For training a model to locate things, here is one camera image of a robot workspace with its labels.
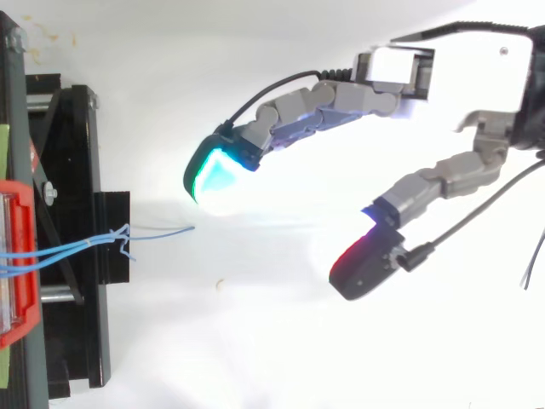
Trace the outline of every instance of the red plastic part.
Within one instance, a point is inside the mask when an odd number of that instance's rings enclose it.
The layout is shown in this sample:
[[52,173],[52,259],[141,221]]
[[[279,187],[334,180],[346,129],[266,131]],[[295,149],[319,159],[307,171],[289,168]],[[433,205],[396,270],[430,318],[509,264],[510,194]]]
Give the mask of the red plastic part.
[[[13,194],[9,201],[11,251],[23,253],[36,251],[34,226],[34,192],[32,187],[19,181],[0,181],[0,193]],[[29,266],[36,258],[14,259],[14,266]],[[40,322],[40,294],[37,271],[13,277],[15,289],[15,311],[19,322],[0,335],[0,349],[19,341]]]

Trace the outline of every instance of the white surface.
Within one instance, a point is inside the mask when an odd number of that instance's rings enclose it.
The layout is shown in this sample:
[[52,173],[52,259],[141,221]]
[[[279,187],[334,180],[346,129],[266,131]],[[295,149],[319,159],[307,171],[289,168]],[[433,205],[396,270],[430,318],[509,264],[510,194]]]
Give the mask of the white surface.
[[531,62],[529,38],[463,32],[400,45],[434,50],[426,115],[446,129],[462,128],[478,110],[519,111]]
[[409,84],[416,52],[408,49],[378,47],[367,68],[367,80]]
[[[332,216],[468,149],[470,134],[367,118],[317,135],[267,159],[264,180],[280,183],[259,194],[251,215],[211,218],[182,187],[199,142],[279,78],[350,66],[367,46],[451,20],[544,22],[542,2],[463,3],[2,0],[28,30],[28,72],[61,72],[100,95],[102,186],[131,190],[133,225],[197,226],[131,245],[131,283],[108,288],[112,380],[92,391],[72,383],[72,398],[52,407],[545,406],[544,255],[531,290],[518,287],[545,225],[536,193],[544,175],[417,272],[357,302],[326,280],[329,245],[320,240],[331,238]],[[531,158],[510,154],[502,181]],[[403,231],[408,246],[442,233],[500,184],[432,206]]]

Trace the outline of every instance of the robotic hand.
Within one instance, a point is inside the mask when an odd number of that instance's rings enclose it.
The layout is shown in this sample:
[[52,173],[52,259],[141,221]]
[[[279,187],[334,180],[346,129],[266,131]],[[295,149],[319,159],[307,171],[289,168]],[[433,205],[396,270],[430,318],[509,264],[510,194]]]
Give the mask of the robotic hand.
[[[312,89],[266,102],[255,121],[233,127],[266,92],[308,75],[319,79]],[[434,242],[413,251],[403,248],[398,229],[435,199],[471,194],[494,182],[510,147],[545,148],[544,97],[545,27],[452,23],[374,47],[357,55],[352,70],[303,72],[264,89],[202,142],[186,168],[184,185],[197,202],[207,194],[213,199],[232,182],[233,173],[256,171],[273,150],[372,113],[412,115],[415,100],[425,101],[427,114],[455,132],[475,126],[473,150],[402,177],[362,210],[374,227],[330,272],[330,283],[353,300],[399,267],[417,267],[514,183],[545,164],[532,165]]]

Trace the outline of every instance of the blue wire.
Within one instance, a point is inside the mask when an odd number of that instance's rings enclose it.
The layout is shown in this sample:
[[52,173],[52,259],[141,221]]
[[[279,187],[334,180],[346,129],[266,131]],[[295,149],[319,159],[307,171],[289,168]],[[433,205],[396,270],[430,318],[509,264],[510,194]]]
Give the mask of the blue wire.
[[182,230],[178,230],[177,232],[167,233],[167,234],[161,234],[161,235],[158,235],[158,236],[129,237],[129,240],[133,241],[133,240],[155,240],[155,239],[163,239],[163,238],[165,238],[165,237],[176,236],[177,234],[189,232],[190,230],[195,230],[195,227],[191,226],[190,228],[183,228]]
[[18,275],[27,274],[32,271],[38,270],[40,268],[45,268],[47,266],[50,266],[51,264],[54,264],[58,262],[59,260],[62,260],[63,258],[72,256],[80,251],[88,249],[89,247],[92,247],[95,245],[103,245],[106,243],[113,243],[114,241],[118,239],[121,239],[123,241],[119,251],[125,256],[127,256],[128,258],[130,258],[131,260],[134,260],[134,258],[124,249],[124,246],[130,240],[162,239],[165,237],[181,234],[189,230],[193,230],[194,228],[195,227],[183,228],[182,230],[178,230],[173,233],[161,234],[158,236],[132,238],[129,235],[130,227],[128,224],[125,224],[122,228],[119,228],[119,230],[116,230],[115,232],[110,230],[110,233],[107,233],[107,234],[99,234],[97,236],[91,237],[86,240],[79,240],[77,242],[70,243],[68,245],[60,245],[52,249],[32,251],[27,253],[0,253],[0,258],[8,258],[8,259],[21,259],[21,258],[45,256],[49,254],[58,253],[55,256],[51,256],[49,258],[46,258],[45,260],[42,260],[41,262],[32,264],[30,266],[0,266],[0,278],[7,279],[10,277],[16,277]]
[[[114,240],[97,240],[93,245],[103,245],[105,243],[113,243],[113,241]],[[16,277],[18,275],[27,274],[27,273],[30,273],[31,271],[39,270],[40,268],[46,268],[47,266],[50,266],[51,264],[54,264],[58,262],[59,260],[62,260],[63,258],[67,258],[73,254],[76,254],[88,248],[89,248],[89,245],[80,245],[79,247],[62,251],[56,256],[51,256],[50,258],[46,258],[45,260],[42,260],[41,262],[38,262],[37,264],[33,264],[31,266],[20,266],[20,267],[0,266],[0,271],[7,271],[7,273],[0,273],[0,278],[7,279],[10,277]]]
[[40,257],[40,256],[47,256],[49,254],[54,254],[54,253],[58,253],[60,251],[63,251],[63,250],[70,250],[71,248],[73,247],[78,247],[79,245],[87,245],[87,246],[90,246],[93,242],[93,240],[101,240],[101,239],[112,239],[112,238],[116,238],[116,237],[119,237],[121,235],[123,235],[124,231],[127,230],[129,231],[129,225],[128,224],[125,224],[122,228],[120,228],[119,230],[115,231],[115,232],[110,232],[110,233],[106,233],[106,234],[99,234],[97,236],[93,236],[87,240],[79,240],[79,241],[76,241],[74,243],[70,243],[68,245],[59,245],[58,247],[53,247],[51,249],[46,249],[46,250],[40,250],[40,251],[31,251],[29,253],[0,253],[0,258],[12,258],[12,259],[15,259],[15,258],[30,258],[30,257]]

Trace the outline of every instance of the black connector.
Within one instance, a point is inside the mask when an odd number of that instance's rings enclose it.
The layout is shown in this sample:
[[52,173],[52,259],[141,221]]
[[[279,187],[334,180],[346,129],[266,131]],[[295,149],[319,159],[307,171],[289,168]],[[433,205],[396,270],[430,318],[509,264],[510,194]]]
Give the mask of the black connector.
[[427,256],[435,251],[433,243],[419,245],[411,251],[407,251],[402,256],[398,256],[397,262],[405,271],[412,271],[427,260]]

